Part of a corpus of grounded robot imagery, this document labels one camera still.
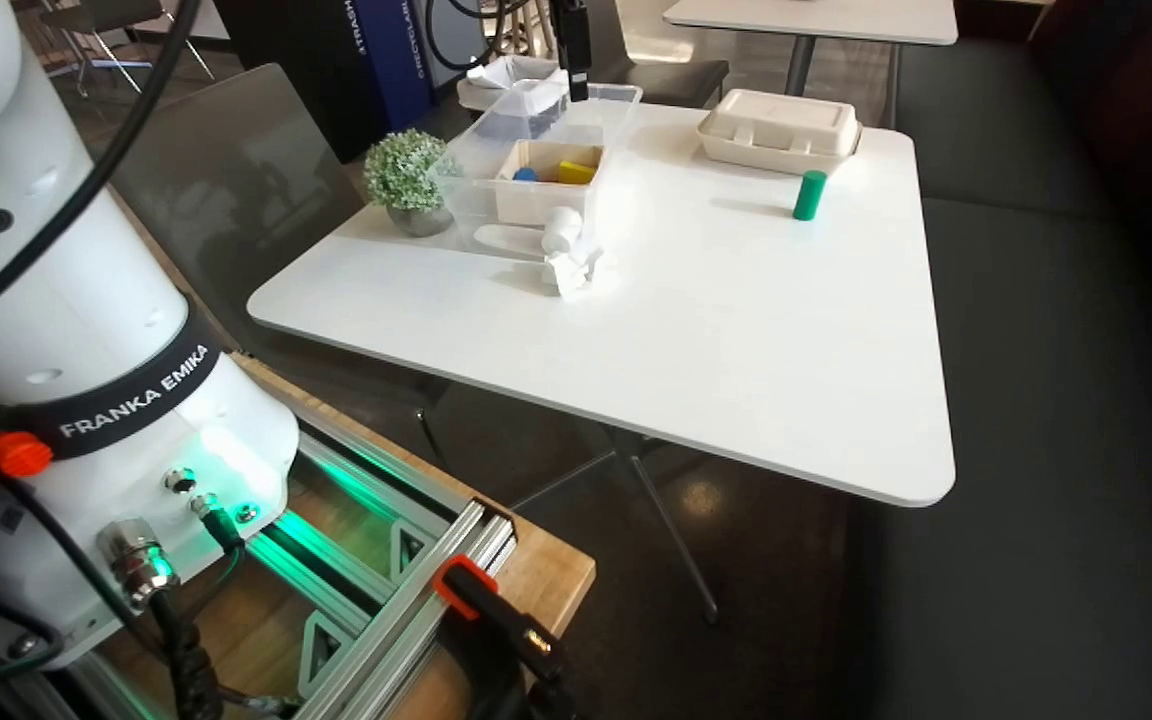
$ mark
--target potted plant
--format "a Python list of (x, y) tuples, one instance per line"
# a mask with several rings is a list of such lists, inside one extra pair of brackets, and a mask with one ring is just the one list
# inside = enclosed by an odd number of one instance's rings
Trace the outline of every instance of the potted plant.
[(403, 231), (432, 236), (451, 224), (447, 183), (459, 177), (447, 143), (426, 133), (386, 133), (362, 156), (362, 190)]

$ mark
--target white box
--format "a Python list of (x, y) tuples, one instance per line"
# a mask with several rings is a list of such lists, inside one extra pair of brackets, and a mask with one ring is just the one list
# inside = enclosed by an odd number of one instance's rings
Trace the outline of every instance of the white box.
[(851, 102), (730, 89), (698, 122), (712, 160), (771, 171), (830, 171), (857, 151)]
[[(592, 168), (587, 183), (560, 183), (557, 178), (560, 162)], [(547, 143), (547, 138), (512, 143), (495, 171), (495, 221), (545, 226), (557, 206), (592, 214), (601, 162), (605, 162), (601, 143)]]

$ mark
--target black chair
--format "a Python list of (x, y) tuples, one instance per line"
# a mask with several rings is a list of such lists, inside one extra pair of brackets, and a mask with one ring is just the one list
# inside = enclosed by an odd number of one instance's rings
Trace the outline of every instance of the black chair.
[(276, 63), (162, 101), (114, 171), (114, 190), (156, 240), (203, 327), (359, 418), (416, 417), (440, 380), (261, 327), (249, 294), (362, 206), (328, 138)]
[(596, 84), (635, 84), (644, 102), (706, 106), (726, 81), (723, 58), (635, 63), (625, 48), (617, 0), (587, 0), (587, 42)]

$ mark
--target black sofa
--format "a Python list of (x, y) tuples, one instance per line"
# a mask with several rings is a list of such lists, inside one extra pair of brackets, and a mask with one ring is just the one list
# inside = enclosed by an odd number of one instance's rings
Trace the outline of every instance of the black sofa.
[(841, 716), (1152, 716), (1152, 177), (1115, 162), (1077, 81), (1139, 66), (1142, 11), (1061, 0), (1034, 48), (899, 58), (955, 489), (851, 516)]

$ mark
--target table leg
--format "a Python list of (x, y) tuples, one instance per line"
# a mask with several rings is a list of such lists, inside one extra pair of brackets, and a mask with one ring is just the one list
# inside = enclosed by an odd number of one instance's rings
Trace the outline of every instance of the table leg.
[(551, 494), (557, 489), (564, 489), (564, 482), (571, 482), (571, 480), (579, 480), (579, 476), (587, 476), (587, 470), (621, 459), (621, 462), (639, 480), (639, 489), (649, 490), (653, 513), (657, 513), (657, 518), (665, 525), (665, 537), (668, 537), (673, 553), (684, 559), (684, 572), (688, 572), (688, 581), (691, 581), (695, 592), (698, 592), (704, 618), (716, 623), (716, 618), (721, 618), (721, 598), (712, 595), (712, 589), (706, 589), (706, 581), (704, 581), (704, 572), (698, 572), (698, 563), (695, 563), (684, 530), (678, 530), (677, 518), (668, 516), (668, 506), (665, 506), (665, 499), (659, 499), (659, 490), (657, 490), (657, 480), (653, 480), (653, 470), (644, 468), (644, 451), (653, 451), (653, 449), (659, 449), (659, 445), (657, 445), (657, 438), (644, 438), (644, 435), (629, 435), (629, 430), (607, 430), (607, 435), (611, 435), (611, 438), (607, 438), (607, 449), (605, 449), (601, 455), (592, 455), (592, 459), (584, 459), (579, 468), (547, 480), (545, 489), (526, 490), (524, 499), (517, 499), (517, 502), (508, 502), (508, 506), (520, 513), (520, 506)]
[(899, 102), (899, 55), (903, 55), (903, 42), (892, 42), (883, 128), (895, 128), (895, 102)]
[(792, 41), (785, 95), (803, 95), (806, 92), (810, 50), (815, 50), (815, 36), (795, 36)]

